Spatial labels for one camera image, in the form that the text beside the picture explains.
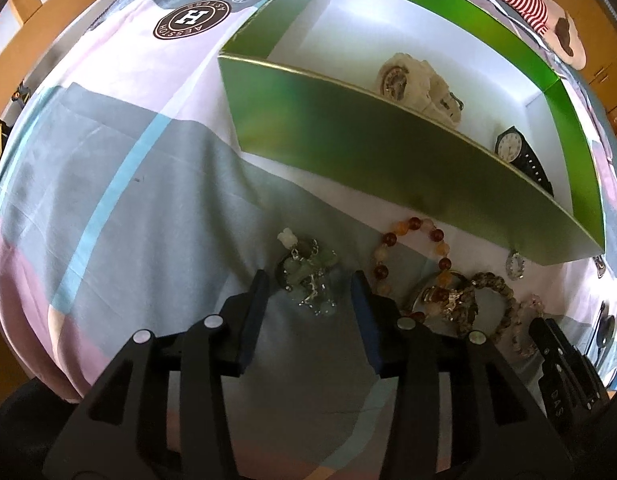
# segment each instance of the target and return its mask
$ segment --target cabinet door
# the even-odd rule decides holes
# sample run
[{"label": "cabinet door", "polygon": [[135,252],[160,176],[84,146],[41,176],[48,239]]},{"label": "cabinet door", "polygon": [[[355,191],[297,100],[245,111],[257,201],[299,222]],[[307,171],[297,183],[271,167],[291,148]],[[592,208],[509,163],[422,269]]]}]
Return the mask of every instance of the cabinet door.
[{"label": "cabinet door", "polygon": [[610,112],[617,107],[617,60],[605,68],[591,83],[591,88]]},{"label": "cabinet door", "polygon": [[586,66],[581,71],[591,82],[617,59],[617,33],[597,0],[554,0],[568,12],[586,50]]}]

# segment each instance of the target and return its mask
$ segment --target watch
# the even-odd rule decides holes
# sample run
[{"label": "watch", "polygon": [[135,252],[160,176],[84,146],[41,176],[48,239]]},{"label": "watch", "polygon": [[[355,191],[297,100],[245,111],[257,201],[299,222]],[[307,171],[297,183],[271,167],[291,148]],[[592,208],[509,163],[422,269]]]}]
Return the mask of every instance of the watch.
[{"label": "watch", "polygon": [[495,155],[514,165],[546,192],[550,193],[551,196],[554,196],[553,186],[544,173],[544,168],[540,164],[538,156],[535,155],[533,149],[515,126],[511,126],[497,137]]}]

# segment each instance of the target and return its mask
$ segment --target orange beaded bracelet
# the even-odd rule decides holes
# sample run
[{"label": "orange beaded bracelet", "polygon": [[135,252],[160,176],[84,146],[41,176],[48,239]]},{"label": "orange beaded bracelet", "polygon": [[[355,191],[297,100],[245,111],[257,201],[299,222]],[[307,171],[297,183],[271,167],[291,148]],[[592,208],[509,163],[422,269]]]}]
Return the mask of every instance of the orange beaded bracelet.
[{"label": "orange beaded bracelet", "polygon": [[437,285],[442,287],[439,295],[443,295],[445,290],[452,282],[453,275],[451,274],[451,261],[448,259],[448,254],[451,248],[444,242],[444,231],[435,227],[433,220],[425,218],[420,220],[414,216],[408,221],[397,222],[393,225],[393,231],[382,235],[382,243],[380,247],[375,249],[373,258],[375,259],[375,268],[373,276],[377,280],[377,293],[381,296],[387,296],[391,293],[391,286],[386,283],[386,278],[389,276],[389,268],[386,266],[386,259],[389,257],[389,247],[393,247],[397,243],[397,237],[405,236],[409,231],[423,231],[428,233],[428,237],[437,245],[435,254],[441,256],[438,262],[438,267],[442,271],[437,277]]}]

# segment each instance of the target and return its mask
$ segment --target watch face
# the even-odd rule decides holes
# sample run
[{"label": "watch face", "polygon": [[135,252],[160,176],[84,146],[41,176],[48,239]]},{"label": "watch face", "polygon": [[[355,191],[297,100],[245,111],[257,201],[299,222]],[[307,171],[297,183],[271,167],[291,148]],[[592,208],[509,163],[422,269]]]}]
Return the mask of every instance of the watch face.
[{"label": "watch face", "polygon": [[506,134],[497,144],[497,155],[505,162],[514,161],[522,151],[522,136],[517,132]]}]

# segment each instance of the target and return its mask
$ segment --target bed sheet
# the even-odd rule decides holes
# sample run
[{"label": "bed sheet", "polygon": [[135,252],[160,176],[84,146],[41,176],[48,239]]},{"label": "bed sheet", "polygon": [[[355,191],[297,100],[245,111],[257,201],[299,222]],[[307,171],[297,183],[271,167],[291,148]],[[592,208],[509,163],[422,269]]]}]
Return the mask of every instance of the bed sheet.
[{"label": "bed sheet", "polygon": [[[36,375],[79,400],[136,330],[187,330],[257,269],[272,275],[284,228],[316,237],[341,257],[338,311],[316,318],[272,295],[252,365],[224,380],[237,463],[250,478],[377,478],[396,381],[368,366],[346,289],[370,270],[381,233],[419,213],[243,153],[216,54],[266,0],[224,0],[219,25],[154,35],[196,1],[118,0],[24,109],[0,164],[0,323]],[[607,272],[598,278],[590,258],[527,262],[509,283],[521,301],[538,294],[580,348],[602,301],[617,315],[617,176],[602,138],[589,143]],[[505,275],[507,250],[436,224],[454,268]],[[391,254],[397,300],[437,268],[425,240],[403,240]],[[541,358],[516,355],[510,335],[499,348],[537,395]]]}]

